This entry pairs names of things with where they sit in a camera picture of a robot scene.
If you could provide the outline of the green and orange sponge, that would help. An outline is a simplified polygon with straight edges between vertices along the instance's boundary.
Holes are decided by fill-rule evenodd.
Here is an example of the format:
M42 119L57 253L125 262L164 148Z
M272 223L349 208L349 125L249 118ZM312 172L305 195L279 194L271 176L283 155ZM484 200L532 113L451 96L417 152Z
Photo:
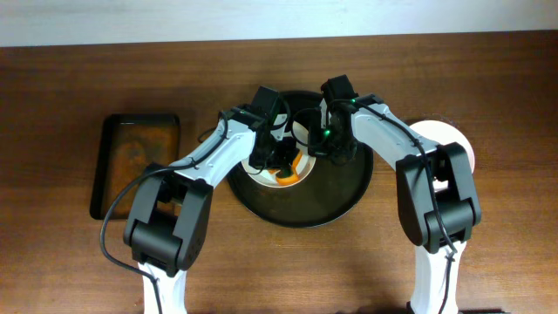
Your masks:
M287 187L298 183L301 179L296 170L303 157L299 149L295 153L287 153L277 165L268 169L280 187Z

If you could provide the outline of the white plate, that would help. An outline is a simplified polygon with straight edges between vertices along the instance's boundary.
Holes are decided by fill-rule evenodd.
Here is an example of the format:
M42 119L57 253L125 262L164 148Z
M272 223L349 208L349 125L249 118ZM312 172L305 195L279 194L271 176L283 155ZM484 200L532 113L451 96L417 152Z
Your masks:
M309 131L300 123L294 122L290 129L290 134L294 134L299 140L306 140L308 138ZM290 188L294 187L295 185L304 181L312 172L313 167L316 164L316 157L312 157L308 155L308 148L303 146L302 144L297 142L297 146L303 152L303 157L301 159L300 164L296 168L299 176L300 181L294 185L287 186L287 187L280 187L274 177L268 172L268 170L262 170L260 173L257 173L256 169L252 168L248 164L248 158L241 161L242 170L244 170L250 179L252 179L255 183L260 186L264 186L267 188Z

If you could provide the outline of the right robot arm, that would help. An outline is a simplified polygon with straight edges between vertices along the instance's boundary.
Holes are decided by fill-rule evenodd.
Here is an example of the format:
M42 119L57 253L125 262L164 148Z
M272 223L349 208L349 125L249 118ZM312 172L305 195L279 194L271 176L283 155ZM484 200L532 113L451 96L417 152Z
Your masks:
M374 94L358 95L345 75L321 86L309 154L333 159L362 144L396 173L398 219L415 246L410 313L456 313L459 262L481 209L465 148L412 130Z

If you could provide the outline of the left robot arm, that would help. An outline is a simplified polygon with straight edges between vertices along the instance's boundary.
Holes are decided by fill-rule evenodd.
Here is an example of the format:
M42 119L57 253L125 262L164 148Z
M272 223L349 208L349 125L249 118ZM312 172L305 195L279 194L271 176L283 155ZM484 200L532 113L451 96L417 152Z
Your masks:
M260 87L252 102L219 114L212 134L168 166L152 164L125 190L135 188L123 242L144 281L146 313L183 313L188 269L201 252L214 189L247 162L254 174L283 166L276 133L290 119L282 95Z

